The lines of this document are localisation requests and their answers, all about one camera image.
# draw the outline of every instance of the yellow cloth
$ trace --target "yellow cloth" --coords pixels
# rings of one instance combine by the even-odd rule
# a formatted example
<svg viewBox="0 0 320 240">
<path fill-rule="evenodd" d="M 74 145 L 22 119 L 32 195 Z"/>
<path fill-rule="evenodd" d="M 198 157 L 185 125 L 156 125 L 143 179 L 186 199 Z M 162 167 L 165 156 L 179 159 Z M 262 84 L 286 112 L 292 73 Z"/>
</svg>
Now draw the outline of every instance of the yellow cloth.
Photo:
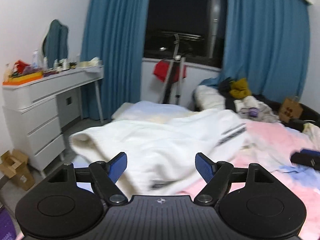
<svg viewBox="0 0 320 240">
<path fill-rule="evenodd" d="M 251 91 L 249 90 L 249 86 L 246 78 L 242 78 L 238 81 L 232 81 L 231 90 L 229 93 L 235 99 L 242 99 L 252 95 Z"/>
</svg>

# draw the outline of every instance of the cardboard box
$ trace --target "cardboard box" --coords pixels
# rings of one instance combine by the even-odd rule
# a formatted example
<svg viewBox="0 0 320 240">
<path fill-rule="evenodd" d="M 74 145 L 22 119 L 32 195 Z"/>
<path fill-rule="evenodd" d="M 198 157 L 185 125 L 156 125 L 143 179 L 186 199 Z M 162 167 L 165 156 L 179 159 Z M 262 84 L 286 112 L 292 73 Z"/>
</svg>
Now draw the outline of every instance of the cardboard box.
<svg viewBox="0 0 320 240">
<path fill-rule="evenodd" d="M 28 156 L 14 149 L 12 154 L 7 151 L 1 156 L 2 163 L 0 164 L 0 171 L 6 175 L 18 187 L 24 190 L 30 189 L 34 184 L 29 169 L 28 169 Z"/>
<path fill-rule="evenodd" d="M 279 119 L 288 123 L 291 118 L 299 118 L 302 111 L 303 109 L 299 102 L 286 98 L 280 107 Z"/>
</svg>

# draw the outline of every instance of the logo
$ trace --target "logo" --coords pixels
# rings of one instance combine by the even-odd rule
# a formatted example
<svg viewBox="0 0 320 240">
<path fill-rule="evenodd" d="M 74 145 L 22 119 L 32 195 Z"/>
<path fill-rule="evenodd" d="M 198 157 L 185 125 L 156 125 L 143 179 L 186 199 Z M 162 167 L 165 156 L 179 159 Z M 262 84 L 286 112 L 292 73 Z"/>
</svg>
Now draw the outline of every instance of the logo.
<svg viewBox="0 0 320 240">
<path fill-rule="evenodd" d="M 166 202 L 166 200 L 165 200 L 164 198 L 159 198 L 159 199 L 157 199 L 157 202 L 158 202 L 159 204 L 163 204 L 163 203 Z"/>
</svg>

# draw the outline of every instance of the bed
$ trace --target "bed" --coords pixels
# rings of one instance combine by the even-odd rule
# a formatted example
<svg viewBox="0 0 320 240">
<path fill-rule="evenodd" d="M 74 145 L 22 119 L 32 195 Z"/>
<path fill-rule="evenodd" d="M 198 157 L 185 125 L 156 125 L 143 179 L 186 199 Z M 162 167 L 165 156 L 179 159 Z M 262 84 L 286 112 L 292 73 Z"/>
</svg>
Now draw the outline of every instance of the bed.
<svg viewBox="0 0 320 240">
<path fill-rule="evenodd" d="M 219 145 L 222 130 L 229 129 L 225 123 L 238 127 L 237 131 L 245 126 L 246 131 L 229 143 Z M 280 123 L 241 119 L 230 110 L 193 112 L 181 106 L 139 102 L 117 114 L 111 124 L 72 135 L 70 144 L 82 155 L 74 161 L 75 167 L 84 167 L 100 159 L 108 161 L 125 151 L 128 167 L 117 185 L 127 196 L 179 194 L 194 198 L 205 185 L 194 167 L 196 152 L 203 152 L 215 162 L 228 161 L 235 167 L 260 163 L 304 202 L 307 219 L 300 237 L 318 240 L 320 183 L 313 182 L 314 178 L 307 178 L 304 173 L 301 177 L 299 174 L 292 176 L 288 170 L 292 152 L 302 148 L 320 150 L 315 140 L 317 138 L 311 140 L 308 135 Z M 88 185 L 80 187 L 91 190 Z M 243 184 L 236 183 L 231 190 L 241 187 Z"/>
</svg>

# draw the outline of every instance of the white towel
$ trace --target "white towel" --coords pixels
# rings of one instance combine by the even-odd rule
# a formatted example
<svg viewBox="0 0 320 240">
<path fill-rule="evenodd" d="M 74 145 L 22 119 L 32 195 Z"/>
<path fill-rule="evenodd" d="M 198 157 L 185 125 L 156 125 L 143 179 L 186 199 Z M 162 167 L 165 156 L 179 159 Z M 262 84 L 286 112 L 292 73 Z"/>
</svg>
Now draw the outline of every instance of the white towel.
<svg viewBox="0 0 320 240">
<path fill-rule="evenodd" d="M 244 108 L 259 108 L 259 101 L 253 96 L 245 97 L 243 103 L 245 105 Z"/>
<path fill-rule="evenodd" d="M 195 155 L 229 161 L 247 136 L 245 125 L 230 110 L 208 109 L 166 124 L 117 121 L 71 135 L 72 149 L 91 162 L 109 161 L 119 152 L 128 156 L 117 182 L 127 197 L 133 194 L 172 195 L 200 178 Z"/>
<path fill-rule="evenodd" d="M 244 102 L 240 99 L 237 99 L 234 101 L 236 106 L 236 112 L 238 113 L 241 109 L 246 108 Z"/>
</svg>

